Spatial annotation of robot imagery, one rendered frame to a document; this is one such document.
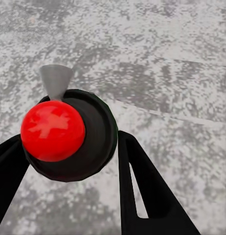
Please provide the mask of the pesticide atomizer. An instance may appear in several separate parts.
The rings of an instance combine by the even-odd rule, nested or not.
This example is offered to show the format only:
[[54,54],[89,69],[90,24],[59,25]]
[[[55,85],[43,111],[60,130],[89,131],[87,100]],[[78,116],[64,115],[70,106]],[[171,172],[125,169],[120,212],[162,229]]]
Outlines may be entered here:
[[67,89],[73,71],[48,64],[38,69],[48,95],[28,111],[21,125],[27,161],[45,177],[82,181],[113,157],[118,127],[109,106],[94,93]]

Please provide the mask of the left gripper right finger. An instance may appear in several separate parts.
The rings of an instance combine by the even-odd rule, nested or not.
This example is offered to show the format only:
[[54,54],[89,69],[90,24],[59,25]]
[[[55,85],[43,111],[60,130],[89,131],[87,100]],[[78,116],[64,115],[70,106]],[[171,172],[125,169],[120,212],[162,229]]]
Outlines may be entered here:
[[[201,235],[136,138],[118,131],[122,235]],[[131,163],[149,218],[137,215]]]

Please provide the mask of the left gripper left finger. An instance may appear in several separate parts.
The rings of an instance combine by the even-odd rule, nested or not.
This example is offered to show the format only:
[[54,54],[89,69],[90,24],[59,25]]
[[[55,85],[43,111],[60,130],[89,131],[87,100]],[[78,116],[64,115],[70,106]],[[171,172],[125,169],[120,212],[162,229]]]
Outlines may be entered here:
[[0,223],[30,165],[22,144],[21,134],[0,144]]

